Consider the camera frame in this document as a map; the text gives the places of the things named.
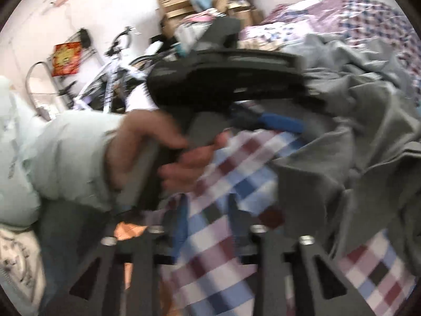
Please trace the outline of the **person's left hand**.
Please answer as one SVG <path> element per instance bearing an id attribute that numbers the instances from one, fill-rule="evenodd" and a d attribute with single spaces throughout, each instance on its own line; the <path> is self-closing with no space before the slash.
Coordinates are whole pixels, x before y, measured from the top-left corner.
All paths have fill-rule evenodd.
<path id="1" fill-rule="evenodd" d="M 186 151 L 175 163 L 161 166 L 158 175 L 163 188 L 170 192 L 192 191 L 214 153 L 225 147 L 229 138 L 230 132 L 224 131 L 210 145 Z M 121 190 L 125 187 L 133 167 L 145 153 L 149 139 L 155 139 L 170 149 L 188 147 L 188 141 L 167 113 L 131 111 L 123 118 L 106 149 L 105 164 L 112 188 Z"/>

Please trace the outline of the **pale green left sleeve forearm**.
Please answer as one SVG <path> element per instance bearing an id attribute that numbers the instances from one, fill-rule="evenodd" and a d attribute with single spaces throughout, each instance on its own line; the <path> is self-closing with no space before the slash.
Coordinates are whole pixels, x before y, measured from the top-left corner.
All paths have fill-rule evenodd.
<path id="1" fill-rule="evenodd" d="M 1 225 L 29 228 L 44 201 L 112 209 L 105 154 L 122 122 L 120 114 L 73 110 L 43 121 L 1 77 Z"/>

